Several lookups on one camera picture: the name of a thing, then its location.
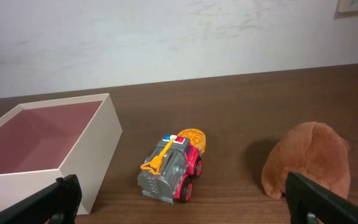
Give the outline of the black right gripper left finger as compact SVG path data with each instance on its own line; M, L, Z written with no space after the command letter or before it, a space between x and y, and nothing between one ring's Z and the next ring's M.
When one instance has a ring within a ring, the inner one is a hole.
M0 212L0 224L75 224L82 199L75 174L59 177L55 183Z

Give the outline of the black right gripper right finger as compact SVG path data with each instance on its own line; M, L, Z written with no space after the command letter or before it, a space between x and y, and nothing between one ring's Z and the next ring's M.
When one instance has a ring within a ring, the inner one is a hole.
M358 207L297 172L289 172L285 198L290 223L358 224Z

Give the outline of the brown plush toy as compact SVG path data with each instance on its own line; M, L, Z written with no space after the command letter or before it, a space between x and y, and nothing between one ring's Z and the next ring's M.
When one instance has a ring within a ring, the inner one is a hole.
M348 141L316 121L296 125L273 147L262 169L265 193L280 199L289 172L297 172L346 199L351 185Z

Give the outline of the grey red toy truck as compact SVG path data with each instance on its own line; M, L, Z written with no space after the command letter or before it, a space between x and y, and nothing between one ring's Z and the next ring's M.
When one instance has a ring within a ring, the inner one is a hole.
M193 193L193 180L201 175L203 153L189 138L165 135L140 168L137 182L144 195L169 203L187 203Z

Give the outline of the yellow round plastic toy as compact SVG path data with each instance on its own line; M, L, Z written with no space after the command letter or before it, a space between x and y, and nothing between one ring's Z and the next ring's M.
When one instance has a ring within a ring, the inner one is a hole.
M195 128L184 129L178 133L178 136L188 138L194 147L197 147L202 153L205 152L206 135L201 130Z

